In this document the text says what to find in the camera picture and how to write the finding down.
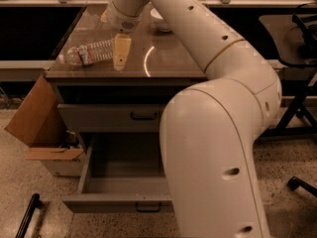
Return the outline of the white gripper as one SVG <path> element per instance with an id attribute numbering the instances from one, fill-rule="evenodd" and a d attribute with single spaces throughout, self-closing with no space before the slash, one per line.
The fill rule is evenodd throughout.
<path id="1" fill-rule="evenodd" d="M 136 30 L 142 16 L 127 16 L 120 12 L 113 4 L 109 4 L 103 12 L 100 20 L 103 23 L 109 23 L 113 30 L 118 33 L 113 39 L 113 65 L 116 70 L 125 67 L 130 53 L 132 40 L 129 35 Z"/>

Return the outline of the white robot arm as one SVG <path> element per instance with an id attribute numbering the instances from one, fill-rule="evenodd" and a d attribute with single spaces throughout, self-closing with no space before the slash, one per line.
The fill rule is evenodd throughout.
<path id="1" fill-rule="evenodd" d="M 162 164 L 181 236 L 270 238 L 253 146 L 279 109 L 277 73 L 197 0 L 110 0 L 103 18 L 130 33 L 147 4 L 206 76 L 178 92 L 160 119 Z"/>

